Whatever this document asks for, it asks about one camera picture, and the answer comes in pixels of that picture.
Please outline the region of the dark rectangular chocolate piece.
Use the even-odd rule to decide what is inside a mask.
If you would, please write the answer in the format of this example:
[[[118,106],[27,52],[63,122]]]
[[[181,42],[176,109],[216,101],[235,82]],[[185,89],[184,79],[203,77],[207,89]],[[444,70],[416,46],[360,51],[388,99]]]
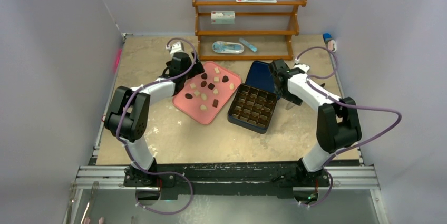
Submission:
[[[212,103],[212,107],[217,108],[219,105],[219,100],[218,99],[214,99],[213,103]]]

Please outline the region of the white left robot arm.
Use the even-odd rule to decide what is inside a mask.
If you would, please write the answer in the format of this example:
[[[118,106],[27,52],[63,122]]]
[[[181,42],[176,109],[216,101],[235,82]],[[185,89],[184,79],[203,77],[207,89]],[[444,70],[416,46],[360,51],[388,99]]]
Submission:
[[[156,160],[144,138],[150,105],[177,95],[186,80],[204,71],[195,53],[175,52],[156,80],[139,87],[120,86],[115,90],[104,126],[123,144],[131,160],[130,166],[139,170],[137,180],[143,186],[155,184],[158,174]]]

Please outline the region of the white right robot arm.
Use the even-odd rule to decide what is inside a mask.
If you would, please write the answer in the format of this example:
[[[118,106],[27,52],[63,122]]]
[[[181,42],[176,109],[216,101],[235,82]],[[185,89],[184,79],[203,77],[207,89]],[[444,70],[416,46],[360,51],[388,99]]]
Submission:
[[[317,143],[300,159],[301,168],[296,171],[297,181],[307,186],[316,180],[316,172],[336,151],[361,139],[356,103],[316,84],[307,73],[308,65],[298,63],[290,68],[279,59],[269,63],[268,70],[274,79],[276,94],[295,105],[306,103],[317,113]]]

